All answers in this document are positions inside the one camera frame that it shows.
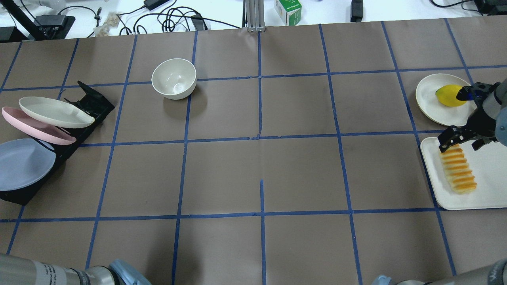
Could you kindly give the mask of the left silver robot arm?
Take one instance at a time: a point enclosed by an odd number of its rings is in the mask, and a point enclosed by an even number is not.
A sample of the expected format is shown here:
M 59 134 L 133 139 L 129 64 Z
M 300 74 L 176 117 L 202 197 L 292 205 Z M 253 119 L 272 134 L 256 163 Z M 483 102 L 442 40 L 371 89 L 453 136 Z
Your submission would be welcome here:
M 86 270 L 42 263 L 16 256 L 0 255 L 2 285 L 150 285 L 143 274 L 116 259 L 108 266 Z

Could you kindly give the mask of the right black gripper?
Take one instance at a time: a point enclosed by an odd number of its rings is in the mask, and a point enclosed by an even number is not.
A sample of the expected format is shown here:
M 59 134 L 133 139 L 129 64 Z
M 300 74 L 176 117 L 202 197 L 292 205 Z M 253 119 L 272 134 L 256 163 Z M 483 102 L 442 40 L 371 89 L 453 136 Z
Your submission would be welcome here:
M 497 143 L 496 120 L 483 110 L 477 108 L 463 126 L 448 126 L 438 137 L 439 150 L 445 153 L 452 146 L 472 141 L 471 147 L 478 151 L 482 146 Z

